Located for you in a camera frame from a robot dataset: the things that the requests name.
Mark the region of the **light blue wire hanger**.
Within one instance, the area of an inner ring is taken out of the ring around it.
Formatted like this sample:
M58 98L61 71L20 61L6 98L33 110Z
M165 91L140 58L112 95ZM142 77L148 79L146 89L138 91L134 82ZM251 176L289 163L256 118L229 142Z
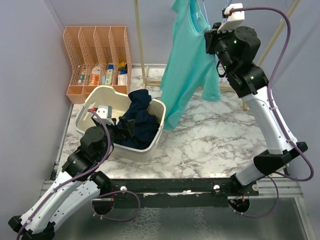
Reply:
M227 0L225 7L229 7L233 3L233 0Z

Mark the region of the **teal t shirt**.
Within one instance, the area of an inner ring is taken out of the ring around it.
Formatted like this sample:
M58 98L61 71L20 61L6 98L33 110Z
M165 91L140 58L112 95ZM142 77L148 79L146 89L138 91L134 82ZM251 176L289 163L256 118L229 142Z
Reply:
M203 89L201 98L205 101L221 99L216 57L206 53L204 34L210 25L198 1L177 0L172 9L177 14L172 27L173 44L160 83L166 130L177 127L197 88Z

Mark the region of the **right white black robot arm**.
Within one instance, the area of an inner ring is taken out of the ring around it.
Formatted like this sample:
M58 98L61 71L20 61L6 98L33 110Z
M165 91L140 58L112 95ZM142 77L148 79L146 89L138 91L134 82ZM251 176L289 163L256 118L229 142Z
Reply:
M230 191L240 196L248 185L301 156L308 146L290 133L271 91L264 71L254 64L261 41L248 26L221 31L221 22L204 33L205 51L216 55L224 75L237 96L248 106L258 123L267 149L253 158L253 162L230 177Z

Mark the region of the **navy blue t shirt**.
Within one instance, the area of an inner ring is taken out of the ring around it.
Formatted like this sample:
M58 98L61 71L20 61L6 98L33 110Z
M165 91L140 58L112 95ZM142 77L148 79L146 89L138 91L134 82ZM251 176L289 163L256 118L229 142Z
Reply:
M128 148L144 150L154 140L160 124L155 115L148 112L148 106L152 101L147 89L139 89L128 94L131 104L124 113L126 120L134 120L133 137L116 140L114 143Z

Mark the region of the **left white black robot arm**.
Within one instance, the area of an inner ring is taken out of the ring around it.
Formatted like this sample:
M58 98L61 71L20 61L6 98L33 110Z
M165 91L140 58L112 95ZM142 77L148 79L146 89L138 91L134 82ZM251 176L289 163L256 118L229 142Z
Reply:
M48 190L26 213L8 221L18 240L51 240L85 203L130 193L125 186L115 186L98 168L112 153L114 140L133 136L134 120L120 117L117 126L113 118L94 114L91 119L94 126L85 131Z

